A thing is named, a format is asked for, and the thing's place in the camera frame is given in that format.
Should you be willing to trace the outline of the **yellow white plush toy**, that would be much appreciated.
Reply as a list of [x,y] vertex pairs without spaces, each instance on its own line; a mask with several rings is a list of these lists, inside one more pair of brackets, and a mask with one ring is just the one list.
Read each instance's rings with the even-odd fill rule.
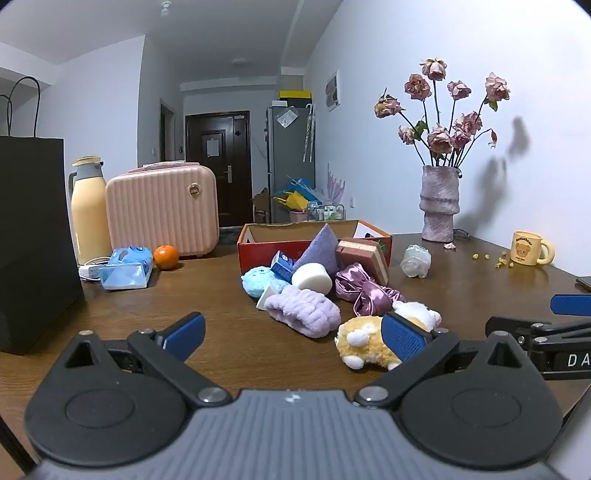
[[[431,332],[442,322],[441,314],[420,302],[393,301],[394,312],[401,314],[421,329]],[[380,316],[360,316],[339,326],[335,347],[349,369],[362,370],[367,364],[392,370],[402,360],[384,343]]]

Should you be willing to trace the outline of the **purple satin scrunchie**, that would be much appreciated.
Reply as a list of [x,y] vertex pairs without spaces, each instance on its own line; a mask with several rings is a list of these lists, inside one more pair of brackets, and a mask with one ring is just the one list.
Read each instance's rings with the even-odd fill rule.
[[383,316],[394,301],[406,301],[399,290],[379,284],[359,262],[335,274],[335,295],[352,303],[356,316]]

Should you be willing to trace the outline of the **light blue plush toy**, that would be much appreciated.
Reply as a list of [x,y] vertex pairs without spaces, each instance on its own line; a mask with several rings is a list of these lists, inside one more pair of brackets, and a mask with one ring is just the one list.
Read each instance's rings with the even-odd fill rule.
[[271,295],[280,294],[284,288],[290,285],[266,266],[254,267],[245,272],[240,279],[245,293],[254,299],[262,297],[267,289],[270,289]]

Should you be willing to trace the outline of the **pink layered sponge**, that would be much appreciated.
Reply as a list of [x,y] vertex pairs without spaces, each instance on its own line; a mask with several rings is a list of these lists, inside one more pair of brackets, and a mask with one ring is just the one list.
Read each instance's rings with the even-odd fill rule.
[[369,238],[344,238],[335,248],[339,266],[349,267],[360,263],[363,269],[381,285],[389,282],[389,266],[383,248],[378,241]]

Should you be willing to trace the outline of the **white foam cylinder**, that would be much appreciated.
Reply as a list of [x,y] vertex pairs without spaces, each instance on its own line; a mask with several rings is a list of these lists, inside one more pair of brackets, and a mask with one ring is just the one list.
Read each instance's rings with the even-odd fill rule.
[[307,263],[294,271],[291,284],[298,289],[308,289],[328,295],[332,290],[332,278],[321,263]]

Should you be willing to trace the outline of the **purple woven pouch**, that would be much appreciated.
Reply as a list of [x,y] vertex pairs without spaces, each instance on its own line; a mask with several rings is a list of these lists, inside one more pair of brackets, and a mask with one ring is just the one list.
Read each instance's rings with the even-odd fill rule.
[[339,271],[339,262],[335,250],[339,246],[339,239],[335,236],[329,224],[322,226],[322,229],[312,239],[311,244],[301,257],[294,263],[294,269],[305,264],[318,263],[325,267],[330,276]]

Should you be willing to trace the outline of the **yellow bear mug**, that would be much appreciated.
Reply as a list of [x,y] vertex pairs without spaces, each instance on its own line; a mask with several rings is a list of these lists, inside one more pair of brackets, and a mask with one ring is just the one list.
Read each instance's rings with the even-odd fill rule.
[[517,230],[513,233],[510,258],[525,266],[549,265],[555,259],[554,246],[542,236]]

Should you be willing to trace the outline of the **translucent plastic wrapped item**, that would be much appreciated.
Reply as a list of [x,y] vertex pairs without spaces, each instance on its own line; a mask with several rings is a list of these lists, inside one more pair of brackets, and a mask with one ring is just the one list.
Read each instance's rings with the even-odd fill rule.
[[430,251],[417,244],[409,245],[400,263],[401,270],[409,278],[426,278],[432,264]]

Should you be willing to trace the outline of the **blue tissue pack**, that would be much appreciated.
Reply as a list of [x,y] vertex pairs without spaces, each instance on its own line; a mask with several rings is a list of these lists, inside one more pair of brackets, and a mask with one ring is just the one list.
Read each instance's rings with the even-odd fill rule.
[[100,283],[109,291],[143,289],[148,286],[152,269],[153,256],[149,248],[117,248],[99,269]]

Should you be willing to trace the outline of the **orange tangerine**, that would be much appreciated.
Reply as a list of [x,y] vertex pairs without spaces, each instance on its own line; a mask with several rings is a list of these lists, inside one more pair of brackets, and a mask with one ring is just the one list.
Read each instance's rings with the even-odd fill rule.
[[159,270],[173,270],[179,262],[179,253],[171,245],[161,245],[153,252],[153,262]]

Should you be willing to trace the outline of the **white tag card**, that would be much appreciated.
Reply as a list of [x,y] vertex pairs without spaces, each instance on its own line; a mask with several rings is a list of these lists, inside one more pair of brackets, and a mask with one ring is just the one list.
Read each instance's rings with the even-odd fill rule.
[[256,303],[256,308],[261,311],[265,311],[266,299],[273,295],[276,295],[276,290],[273,289],[273,286],[267,285],[266,289],[263,291],[262,296],[259,297],[259,301]]

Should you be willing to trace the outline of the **red cardboard box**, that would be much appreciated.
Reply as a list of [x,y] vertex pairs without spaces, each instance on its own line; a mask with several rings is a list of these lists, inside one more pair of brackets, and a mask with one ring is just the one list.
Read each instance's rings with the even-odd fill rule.
[[277,251],[282,251],[288,258],[297,260],[325,225],[332,228],[338,239],[373,239],[381,245],[387,264],[390,264],[393,250],[392,235],[365,220],[252,223],[243,226],[236,242],[240,272],[245,273],[257,266],[270,266]]

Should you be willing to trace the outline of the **blue small carton box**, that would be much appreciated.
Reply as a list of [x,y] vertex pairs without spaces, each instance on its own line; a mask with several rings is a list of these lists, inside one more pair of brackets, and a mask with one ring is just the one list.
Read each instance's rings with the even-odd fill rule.
[[270,270],[277,277],[290,283],[294,275],[294,260],[283,251],[276,251],[276,254],[271,259]]

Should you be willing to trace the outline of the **black paper bag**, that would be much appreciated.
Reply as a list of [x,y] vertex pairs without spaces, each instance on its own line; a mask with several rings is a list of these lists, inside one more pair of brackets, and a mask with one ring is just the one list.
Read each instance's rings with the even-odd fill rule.
[[1,138],[1,350],[24,355],[83,290],[61,139]]

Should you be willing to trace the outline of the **pink ribbed small suitcase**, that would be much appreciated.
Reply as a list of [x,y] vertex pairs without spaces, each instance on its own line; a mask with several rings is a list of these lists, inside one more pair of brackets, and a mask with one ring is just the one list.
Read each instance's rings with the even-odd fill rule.
[[204,256],[217,246],[216,177],[195,162],[144,165],[106,185],[111,245],[176,248],[181,257]]

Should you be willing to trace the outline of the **purple textured vase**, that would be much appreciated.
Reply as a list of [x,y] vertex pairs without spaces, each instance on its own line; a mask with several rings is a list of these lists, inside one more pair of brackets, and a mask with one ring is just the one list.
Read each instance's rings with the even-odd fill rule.
[[424,240],[437,243],[454,240],[454,216],[460,212],[459,180],[456,168],[423,167],[420,209],[424,213]]

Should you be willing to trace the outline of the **storage cart with bottles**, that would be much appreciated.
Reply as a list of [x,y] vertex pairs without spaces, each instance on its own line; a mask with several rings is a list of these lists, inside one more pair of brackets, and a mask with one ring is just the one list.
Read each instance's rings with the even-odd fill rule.
[[342,221],[346,219],[346,209],[342,204],[308,203],[308,220],[310,221]]

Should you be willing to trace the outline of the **yellow thermos jug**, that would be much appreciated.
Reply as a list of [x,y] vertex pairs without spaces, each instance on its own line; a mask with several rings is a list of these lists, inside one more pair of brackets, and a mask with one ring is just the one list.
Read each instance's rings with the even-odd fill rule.
[[85,156],[72,164],[68,177],[71,220],[79,264],[108,257],[112,247],[106,211],[106,182],[103,162]]

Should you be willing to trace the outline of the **dried pink roses bouquet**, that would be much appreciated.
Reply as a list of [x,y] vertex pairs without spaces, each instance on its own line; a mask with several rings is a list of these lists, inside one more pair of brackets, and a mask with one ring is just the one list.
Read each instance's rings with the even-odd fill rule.
[[507,80],[491,72],[484,81],[484,97],[478,108],[462,113],[458,103],[472,96],[472,88],[462,80],[449,80],[448,64],[440,58],[427,58],[420,68],[419,73],[408,77],[404,93],[422,105],[422,116],[412,120],[401,100],[389,91],[384,91],[377,100],[374,115],[379,119],[403,119],[398,128],[399,139],[414,148],[424,166],[460,170],[481,138],[487,137],[488,146],[496,147],[498,135],[484,126],[483,110],[489,108],[496,112],[501,103],[510,100]]

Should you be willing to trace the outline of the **dark entrance door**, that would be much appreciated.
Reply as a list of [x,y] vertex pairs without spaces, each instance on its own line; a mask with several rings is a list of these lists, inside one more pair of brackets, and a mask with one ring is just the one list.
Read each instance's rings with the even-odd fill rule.
[[221,228],[252,221],[252,156],[249,112],[185,117],[185,160],[211,169]]

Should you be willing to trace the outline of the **grey refrigerator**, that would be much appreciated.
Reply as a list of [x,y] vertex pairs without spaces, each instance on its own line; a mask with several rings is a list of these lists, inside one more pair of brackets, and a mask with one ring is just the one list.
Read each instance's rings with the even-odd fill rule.
[[267,188],[270,193],[270,222],[288,223],[287,209],[273,199],[304,179],[315,187],[315,160],[312,158],[310,109],[271,106],[266,111]]

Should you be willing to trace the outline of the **yellow box on fridge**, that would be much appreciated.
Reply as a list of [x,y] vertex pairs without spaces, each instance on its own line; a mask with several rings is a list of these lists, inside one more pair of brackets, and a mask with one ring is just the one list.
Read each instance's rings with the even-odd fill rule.
[[310,100],[311,99],[311,92],[304,91],[304,90],[280,90],[279,98],[280,98],[280,100],[290,100],[290,99]]

